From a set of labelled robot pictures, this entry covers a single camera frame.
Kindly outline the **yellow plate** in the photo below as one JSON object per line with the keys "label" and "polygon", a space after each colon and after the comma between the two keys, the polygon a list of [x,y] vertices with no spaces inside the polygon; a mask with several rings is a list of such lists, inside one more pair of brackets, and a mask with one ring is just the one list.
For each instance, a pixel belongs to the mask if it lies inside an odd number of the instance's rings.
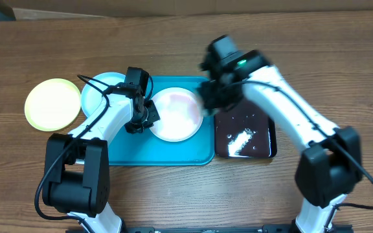
{"label": "yellow plate", "polygon": [[24,105],[25,118],[40,131],[58,131],[78,116],[80,100],[79,88],[69,80],[45,80],[29,92]]}

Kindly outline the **green sponge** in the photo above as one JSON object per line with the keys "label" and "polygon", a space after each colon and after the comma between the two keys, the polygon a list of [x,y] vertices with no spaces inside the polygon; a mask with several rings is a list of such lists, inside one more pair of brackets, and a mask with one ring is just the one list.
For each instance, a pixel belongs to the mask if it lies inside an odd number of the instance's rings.
{"label": "green sponge", "polygon": [[200,108],[201,114],[203,117],[211,117],[216,115],[219,112],[218,108],[206,108],[205,106],[201,106]]}

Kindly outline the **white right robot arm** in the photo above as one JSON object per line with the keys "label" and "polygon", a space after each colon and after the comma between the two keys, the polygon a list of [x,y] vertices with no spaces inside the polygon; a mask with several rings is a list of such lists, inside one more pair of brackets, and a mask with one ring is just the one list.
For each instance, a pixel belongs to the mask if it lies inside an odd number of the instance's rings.
{"label": "white right robot arm", "polygon": [[300,152],[295,174],[304,198],[295,232],[331,232],[336,206],[362,180],[360,139],[351,128],[339,128],[305,101],[259,52],[207,52],[201,69],[209,80],[198,87],[203,109],[217,110],[247,99],[288,134]]}

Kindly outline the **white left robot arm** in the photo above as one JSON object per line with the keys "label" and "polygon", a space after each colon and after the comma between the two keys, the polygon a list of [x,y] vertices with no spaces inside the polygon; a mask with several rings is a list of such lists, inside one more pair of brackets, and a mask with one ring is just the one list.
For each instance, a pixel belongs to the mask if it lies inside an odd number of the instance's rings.
{"label": "white left robot arm", "polygon": [[76,220],[86,232],[121,232],[123,222],[108,203],[108,147],[121,129],[142,133],[159,115],[142,85],[119,83],[100,94],[80,126],[49,137],[34,206],[43,219]]}

